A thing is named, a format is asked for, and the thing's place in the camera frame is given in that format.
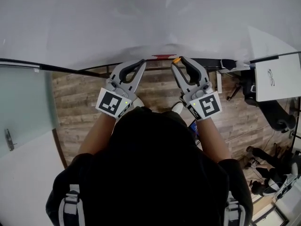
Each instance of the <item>black chair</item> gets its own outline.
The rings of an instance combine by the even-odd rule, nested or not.
[[[239,84],[236,85],[236,89],[232,96],[227,97],[228,101],[230,101],[242,88],[245,96],[245,102],[248,105],[259,107],[269,125],[275,131],[282,131],[282,133],[285,133],[288,130],[294,129],[296,126],[295,117],[293,115],[289,115],[276,100],[262,102],[256,101],[254,70],[241,71],[241,76],[235,77],[239,79]]]

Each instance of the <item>orange object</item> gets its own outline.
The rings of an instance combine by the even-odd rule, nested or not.
[[[178,57],[178,58],[175,58],[175,59],[173,60],[173,62],[174,62],[174,63],[178,63],[180,60],[181,60],[181,58]]]

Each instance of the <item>white table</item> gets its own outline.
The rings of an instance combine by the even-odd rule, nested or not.
[[[153,55],[249,60],[250,25],[300,46],[300,11],[301,0],[0,0],[0,57],[76,70]]]
[[[255,28],[249,28],[254,57],[283,54],[296,50],[280,39]],[[279,59],[256,64],[256,100],[267,101],[301,96],[301,66],[299,55],[280,56]]]

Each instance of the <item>shoe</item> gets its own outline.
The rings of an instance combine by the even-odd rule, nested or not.
[[[173,108],[171,109],[171,111],[176,112],[178,114],[181,114],[182,110],[183,110],[183,104],[182,102],[178,102],[177,104],[175,104],[173,106]]]
[[[246,151],[249,152],[249,153],[252,153],[252,152],[253,152],[253,148],[254,148],[254,147],[252,147],[252,146],[248,146],[248,147],[246,148]]]
[[[134,102],[133,102],[133,106],[134,106],[134,108],[136,108],[137,106],[138,107],[143,107],[144,104],[143,104],[142,100],[139,97],[137,97],[137,99],[134,100]]]

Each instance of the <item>person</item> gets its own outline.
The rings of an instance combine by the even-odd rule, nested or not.
[[[197,122],[201,151],[180,117],[182,103],[155,113],[140,99],[115,119],[102,113],[79,154],[53,185],[46,211],[58,208],[70,184],[79,184],[85,225],[223,225],[229,191],[245,208],[253,204],[243,171],[211,118]]]
[[[259,194],[261,196],[265,196],[277,192],[285,183],[287,175],[292,173],[293,163],[296,163],[297,165],[298,178],[301,176],[301,157],[299,154],[287,153],[285,159],[281,160],[276,156],[273,157],[267,154],[260,148],[249,146],[246,151],[267,162],[265,164],[256,165],[256,170],[263,178],[265,178],[265,180],[263,183],[260,181],[251,182],[251,191],[255,195]],[[287,192],[288,185],[285,185],[285,187],[285,192]]]

